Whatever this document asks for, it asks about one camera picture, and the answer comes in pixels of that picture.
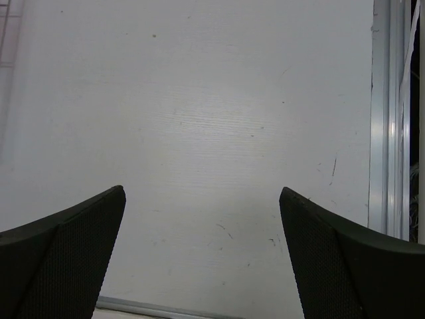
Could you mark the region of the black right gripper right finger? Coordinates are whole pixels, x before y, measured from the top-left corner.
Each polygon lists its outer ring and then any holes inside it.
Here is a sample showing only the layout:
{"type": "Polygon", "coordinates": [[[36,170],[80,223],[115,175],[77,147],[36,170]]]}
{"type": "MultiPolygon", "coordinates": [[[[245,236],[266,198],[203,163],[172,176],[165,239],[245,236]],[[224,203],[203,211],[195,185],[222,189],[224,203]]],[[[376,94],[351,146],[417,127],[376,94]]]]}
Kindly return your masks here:
{"type": "Polygon", "coordinates": [[[288,187],[280,212],[305,318],[424,317],[424,245],[368,229],[288,187]]]}

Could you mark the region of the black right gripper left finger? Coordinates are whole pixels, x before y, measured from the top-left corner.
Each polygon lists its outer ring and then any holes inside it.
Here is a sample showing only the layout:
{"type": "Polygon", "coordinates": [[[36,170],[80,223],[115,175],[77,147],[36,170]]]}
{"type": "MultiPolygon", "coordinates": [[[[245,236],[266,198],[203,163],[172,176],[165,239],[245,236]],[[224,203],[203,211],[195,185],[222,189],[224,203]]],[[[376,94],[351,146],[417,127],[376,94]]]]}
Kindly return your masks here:
{"type": "Polygon", "coordinates": [[[114,186],[1,233],[2,318],[91,318],[126,206],[114,186]]]}

